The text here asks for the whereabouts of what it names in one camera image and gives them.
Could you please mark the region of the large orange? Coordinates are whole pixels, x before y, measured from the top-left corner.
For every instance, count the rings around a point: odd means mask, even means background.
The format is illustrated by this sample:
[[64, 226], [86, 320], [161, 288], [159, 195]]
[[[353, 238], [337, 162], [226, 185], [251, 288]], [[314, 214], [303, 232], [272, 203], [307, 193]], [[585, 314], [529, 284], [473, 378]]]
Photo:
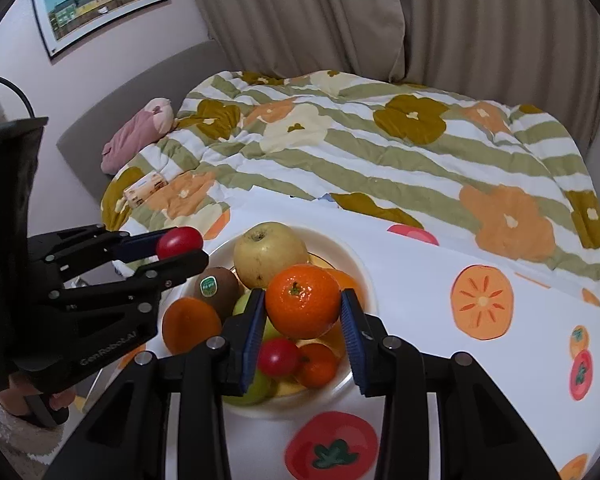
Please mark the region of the large orange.
[[171, 354], [187, 353], [197, 344], [218, 336], [222, 323], [216, 311], [196, 298], [175, 300], [162, 318], [162, 340]]

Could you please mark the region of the red cherry tomato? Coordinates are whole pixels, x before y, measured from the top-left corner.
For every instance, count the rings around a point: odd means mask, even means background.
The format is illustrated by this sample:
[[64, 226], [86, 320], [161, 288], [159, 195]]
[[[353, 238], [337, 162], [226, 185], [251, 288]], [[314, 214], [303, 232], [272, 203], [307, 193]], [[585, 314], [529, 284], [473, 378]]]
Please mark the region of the red cherry tomato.
[[300, 349], [286, 338], [265, 341], [259, 352], [258, 369], [268, 377], [293, 375], [301, 361]]
[[156, 256], [160, 260], [196, 252], [204, 246], [204, 238], [191, 226], [179, 226], [165, 232], [156, 246]]

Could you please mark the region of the green apple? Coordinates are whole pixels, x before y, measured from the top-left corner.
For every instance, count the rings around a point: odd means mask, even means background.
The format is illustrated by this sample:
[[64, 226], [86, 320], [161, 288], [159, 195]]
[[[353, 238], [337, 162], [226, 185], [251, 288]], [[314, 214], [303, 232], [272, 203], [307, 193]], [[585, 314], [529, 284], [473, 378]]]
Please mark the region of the green apple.
[[[250, 289], [246, 289], [245, 292], [242, 294], [242, 296], [240, 296], [238, 298], [238, 300], [236, 301], [236, 304], [234, 305], [234, 309], [233, 309], [234, 315], [242, 314], [242, 312], [245, 311], [248, 299], [250, 297], [250, 292], [251, 292]], [[262, 340], [268, 341], [268, 340], [271, 340], [274, 338], [279, 338], [280, 336], [282, 336], [282, 334], [279, 333], [278, 330], [276, 330], [274, 325], [271, 323], [271, 320], [269, 318], [267, 318], [266, 322], [265, 322], [265, 326], [264, 326]]]
[[256, 370], [251, 385], [242, 396], [223, 396], [223, 401], [236, 406], [260, 404], [270, 396], [272, 387], [272, 379]]

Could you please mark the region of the small orange tomato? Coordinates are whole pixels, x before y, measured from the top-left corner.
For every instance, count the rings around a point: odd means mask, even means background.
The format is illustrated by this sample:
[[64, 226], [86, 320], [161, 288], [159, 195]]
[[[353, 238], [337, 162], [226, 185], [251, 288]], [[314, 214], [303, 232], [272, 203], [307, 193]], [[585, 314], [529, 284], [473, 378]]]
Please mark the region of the small orange tomato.
[[325, 387], [336, 376], [338, 358], [324, 344], [305, 344], [300, 348], [300, 363], [294, 374], [304, 388]]

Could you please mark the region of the brown kiwi with sticker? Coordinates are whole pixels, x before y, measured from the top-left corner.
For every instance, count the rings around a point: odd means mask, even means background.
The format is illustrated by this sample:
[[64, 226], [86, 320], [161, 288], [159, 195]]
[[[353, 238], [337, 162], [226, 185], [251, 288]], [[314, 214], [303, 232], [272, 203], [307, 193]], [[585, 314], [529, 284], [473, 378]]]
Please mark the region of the brown kiwi with sticker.
[[224, 322], [233, 314], [236, 302], [242, 296], [242, 285], [236, 275], [222, 266], [208, 268], [194, 284], [193, 297], [199, 299], [219, 315]]

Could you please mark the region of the large orange mandarin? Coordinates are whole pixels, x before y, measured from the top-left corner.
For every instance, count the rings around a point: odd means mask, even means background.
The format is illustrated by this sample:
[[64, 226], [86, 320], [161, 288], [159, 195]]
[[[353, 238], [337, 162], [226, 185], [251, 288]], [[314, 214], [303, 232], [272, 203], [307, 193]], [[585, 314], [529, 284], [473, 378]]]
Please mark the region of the large orange mandarin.
[[279, 333], [292, 339], [314, 339], [337, 322], [340, 288], [322, 268], [295, 264], [268, 283], [265, 309]]

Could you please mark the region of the tissue pack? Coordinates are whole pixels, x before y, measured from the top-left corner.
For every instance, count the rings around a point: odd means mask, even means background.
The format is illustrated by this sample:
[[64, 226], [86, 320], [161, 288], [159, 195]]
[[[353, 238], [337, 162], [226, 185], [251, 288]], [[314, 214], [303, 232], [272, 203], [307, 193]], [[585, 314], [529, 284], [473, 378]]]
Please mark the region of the tissue pack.
[[146, 203], [151, 195], [168, 185], [168, 181], [158, 172], [151, 171], [145, 174], [123, 190], [123, 197], [131, 208], [139, 207]]

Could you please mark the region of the grey bed headboard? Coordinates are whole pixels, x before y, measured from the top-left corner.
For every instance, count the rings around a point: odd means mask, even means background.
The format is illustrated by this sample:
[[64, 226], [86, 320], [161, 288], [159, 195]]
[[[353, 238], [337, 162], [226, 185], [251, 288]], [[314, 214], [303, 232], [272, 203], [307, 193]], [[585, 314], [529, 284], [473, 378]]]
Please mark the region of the grey bed headboard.
[[100, 170], [102, 148], [152, 98], [167, 98], [174, 107], [206, 78], [235, 66], [213, 40], [196, 44], [149, 67], [91, 107], [56, 143], [76, 178], [98, 202], [111, 178]]

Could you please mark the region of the yellow apple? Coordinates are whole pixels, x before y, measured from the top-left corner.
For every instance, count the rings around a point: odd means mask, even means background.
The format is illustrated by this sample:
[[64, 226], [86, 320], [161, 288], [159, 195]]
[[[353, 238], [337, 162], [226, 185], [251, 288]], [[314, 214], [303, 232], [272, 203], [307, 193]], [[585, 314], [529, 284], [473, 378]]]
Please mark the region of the yellow apple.
[[263, 222], [236, 240], [233, 252], [238, 278], [247, 288], [267, 288], [277, 274], [310, 261], [306, 244], [289, 226]]

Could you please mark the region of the cream ceramic bowl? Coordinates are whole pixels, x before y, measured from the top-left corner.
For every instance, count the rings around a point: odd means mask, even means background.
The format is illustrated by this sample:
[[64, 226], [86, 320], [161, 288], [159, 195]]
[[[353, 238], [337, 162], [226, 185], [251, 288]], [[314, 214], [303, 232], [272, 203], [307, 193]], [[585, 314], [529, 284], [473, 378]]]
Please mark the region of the cream ceramic bowl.
[[[234, 249], [245, 232], [256, 225], [250, 222], [242, 228], [231, 229], [210, 246], [210, 266], [222, 266], [235, 271]], [[368, 313], [378, 312], [374, 285], [370, 272], [346, 242], [338, 237], [318, 232], [314, 228], [296, 223], [289, 226], [306, 244], [309, 259], [314, 266], [335, 269], [348, 274], [358, 286], [358, 301]], [[332, 349], [338, 358], [334, 379], [324, 388], [310, 390], [293, 380], [283, 380], [262, 402], [246, 406], [230, 404], [227, 409], [242, 417], [253, 419], [293, 419], [304, 414], [321, 411], [327, 404], [341, 398], [353, 384], [350, 364], [340, 324], [336, 324], [325, 335], [314, 340]]]

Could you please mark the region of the pink plush toy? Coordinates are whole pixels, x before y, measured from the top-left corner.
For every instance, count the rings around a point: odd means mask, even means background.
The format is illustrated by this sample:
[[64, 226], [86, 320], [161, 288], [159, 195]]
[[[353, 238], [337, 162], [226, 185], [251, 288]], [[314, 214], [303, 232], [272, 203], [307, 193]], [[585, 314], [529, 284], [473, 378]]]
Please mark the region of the pink plush toy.
[[100, 169], [114, 176], [147, 145], [159, 141], [174, 125], [171, 101], [151, 99], [102, 148]]

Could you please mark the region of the white fruit-print cloth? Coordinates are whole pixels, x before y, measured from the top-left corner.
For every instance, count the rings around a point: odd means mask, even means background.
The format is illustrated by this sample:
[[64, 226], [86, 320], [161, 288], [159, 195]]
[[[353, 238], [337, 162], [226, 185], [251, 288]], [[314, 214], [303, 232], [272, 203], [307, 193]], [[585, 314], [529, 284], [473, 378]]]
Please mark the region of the white fruit-print cloth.
[[[204, 238], [275, 221], [338, 237], [370, 272], [378, 315], [390, 334], [447, 358], [473, 356], [498, 385], [565, 479], [600, 479], [600, 307], [568, 295], [516, 263], [462, 252], [441, 236], [356, 214], [328, 200], [307, 202], [267, 190], [240, 193], [227, 220]], [[379, 399], [355, 384], [321, 411], [253, 419], [226, 410], [230, 472], [236, 479], [297, 479], [292, 461], [335, 436], [358, 461], [337, 479], [369, 479], [379, 450]]]

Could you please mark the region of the green striped floral quilt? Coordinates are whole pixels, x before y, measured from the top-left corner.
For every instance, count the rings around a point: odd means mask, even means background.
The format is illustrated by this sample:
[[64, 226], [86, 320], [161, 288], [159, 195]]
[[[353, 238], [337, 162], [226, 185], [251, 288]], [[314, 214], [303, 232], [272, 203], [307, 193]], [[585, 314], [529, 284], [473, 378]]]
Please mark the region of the green striped floral quilt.
[[[168, 185], [131, 208], [151, 171]], [[109, 229], [228, 219], [265, 188], [328, 200], [517, 261], [600, 300], [600, 202], [577, 145], [551, 114], [336, 70], [289, 79], [221, 72], [185, 97], [172, 130], [114, 176]]]

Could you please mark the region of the beige curtain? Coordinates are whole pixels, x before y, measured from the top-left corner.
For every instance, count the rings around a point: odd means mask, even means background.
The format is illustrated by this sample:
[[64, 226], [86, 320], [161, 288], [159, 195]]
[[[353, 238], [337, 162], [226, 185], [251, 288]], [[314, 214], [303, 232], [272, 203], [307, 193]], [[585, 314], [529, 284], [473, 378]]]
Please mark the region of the beige curtain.
[[600, 122], [600, 16], [588, 0], [195, 0], [238, 70], [343, 70], [557, 118], [586, 151]]

